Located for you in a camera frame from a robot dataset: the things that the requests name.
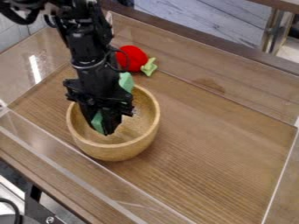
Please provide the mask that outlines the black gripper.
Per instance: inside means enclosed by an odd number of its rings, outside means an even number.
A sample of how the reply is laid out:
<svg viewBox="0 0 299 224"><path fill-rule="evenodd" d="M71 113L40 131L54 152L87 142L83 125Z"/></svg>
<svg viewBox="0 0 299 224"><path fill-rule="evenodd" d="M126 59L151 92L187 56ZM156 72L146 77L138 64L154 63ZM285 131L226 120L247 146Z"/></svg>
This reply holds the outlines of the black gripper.
<svg viewBox="0 0 299 224"><path fill-rule="evenodd" d="M114 108L103 108L100 113L99 102L112 93L120 72L100 63L72 63L72 67L78 78L63 81L67 99L79 104L88 126L94 130L104 130L106 136L111 135L122 123L122 113Z"/></svg>

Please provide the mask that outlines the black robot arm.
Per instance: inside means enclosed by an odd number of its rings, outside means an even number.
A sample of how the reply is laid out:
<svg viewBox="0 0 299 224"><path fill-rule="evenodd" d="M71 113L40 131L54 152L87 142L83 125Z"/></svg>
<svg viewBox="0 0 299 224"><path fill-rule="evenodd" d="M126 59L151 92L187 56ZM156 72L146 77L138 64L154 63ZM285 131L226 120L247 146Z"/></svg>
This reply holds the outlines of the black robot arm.
<svg viewBox="0 0 299 224"><path fill-rule="evenodd" d="M88 126L108 136L135 108L135 82L118 64L122 51L111 45L112 25L99 0L46 0L44 8L47 22L58 29L78 73L75 79L63 81L67 99L79 104Z"/></svg>

